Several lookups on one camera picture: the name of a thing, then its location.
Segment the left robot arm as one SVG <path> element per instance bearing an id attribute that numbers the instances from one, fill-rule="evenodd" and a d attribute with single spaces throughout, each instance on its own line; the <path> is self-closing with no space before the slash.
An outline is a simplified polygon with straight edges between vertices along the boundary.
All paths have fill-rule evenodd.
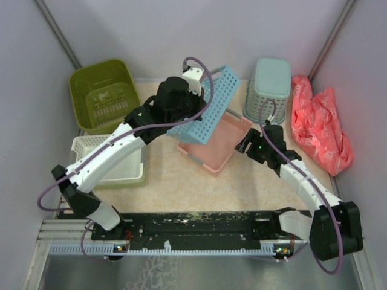
<path id="1" fill-rule="evenodd" d="M 110 238 L 122 238 L 126 225 L 112 206 L 94 195 L 93 188 L 119 162 L 169 129 L 200 120 L 206 106 L 201 77 L 168 77 L 155 96 L 129 113 L 83 160 L 68 167 L 56 166 L 51 173 L 73 213 L 99 224 Z"/>

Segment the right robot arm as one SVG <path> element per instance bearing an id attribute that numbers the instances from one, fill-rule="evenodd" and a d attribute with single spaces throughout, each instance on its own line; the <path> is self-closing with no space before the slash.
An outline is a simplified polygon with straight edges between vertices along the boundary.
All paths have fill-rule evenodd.
<path id="1" fill-rule="evenodd" d="M 327 190 L 307 169 L 301 156 L 288 150 L 280 125 L 267 124 L 262 132 L 250 129 L 235 147 L 250 159 L 266 163 L 302 199 L 309 216 L 290 208 L 280 210 L 270 232 L 277 239 L 288 234 L 309 243 L 321 261 L 363 249 L 360 210 L 354 202 L 343 202 Z"/>

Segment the pink shallow plastic tray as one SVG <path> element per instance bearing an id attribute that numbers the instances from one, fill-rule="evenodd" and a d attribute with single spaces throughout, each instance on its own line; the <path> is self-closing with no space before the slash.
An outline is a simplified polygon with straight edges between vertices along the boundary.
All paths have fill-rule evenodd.
<path id="1" fill-rule="evenodd" d="M 212 176 L 218 176 L 235 152 L 235 147 L 252 128 L 252 122 L 244 117 L 223 114 L 216 129 L 205 145 L 179 143 L 178 150 L 201 166 Z"/>

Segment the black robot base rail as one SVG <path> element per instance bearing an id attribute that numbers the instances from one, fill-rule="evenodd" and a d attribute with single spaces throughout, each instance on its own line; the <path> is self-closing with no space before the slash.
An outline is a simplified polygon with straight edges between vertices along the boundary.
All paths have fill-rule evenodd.
<path id="1" fill-rule="evenodd" d="M 87 222 L 81 240 L 119 244 L 121 253 L 161 249 L 168 241 L 173 250 L 257 250 L 273 244 L 275 255 L 291 255 L 304 241 L 280 230 L 279 211 L 127 213 L 111 231 Z"/>

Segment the blue shallow plastic tray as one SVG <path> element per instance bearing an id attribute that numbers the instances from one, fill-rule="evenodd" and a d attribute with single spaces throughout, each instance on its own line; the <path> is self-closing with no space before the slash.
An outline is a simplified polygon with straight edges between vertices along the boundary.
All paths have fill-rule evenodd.
<path id="1" fill-rule="evenodd" d="M 188 144 L 207 144 L 223 113 L 234 97 L 240 80 L 229 66 L 219 67 L 211 72 L 214 95 L 209 108 L 202 114 L 200 121 L 175 126 L 166 135 Z"/>

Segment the large teal perforated basket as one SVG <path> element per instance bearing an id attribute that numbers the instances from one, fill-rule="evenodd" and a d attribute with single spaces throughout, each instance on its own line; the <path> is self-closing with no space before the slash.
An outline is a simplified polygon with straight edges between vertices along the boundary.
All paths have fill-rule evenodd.
<path id="1" fill-rule="evenodd" d="M 244 116 L 259 123 L 273 116 L 280 124 L 285 119 L 291 93 L 291 66 L 287 60 L 260 57 L 247 85 Z"/>

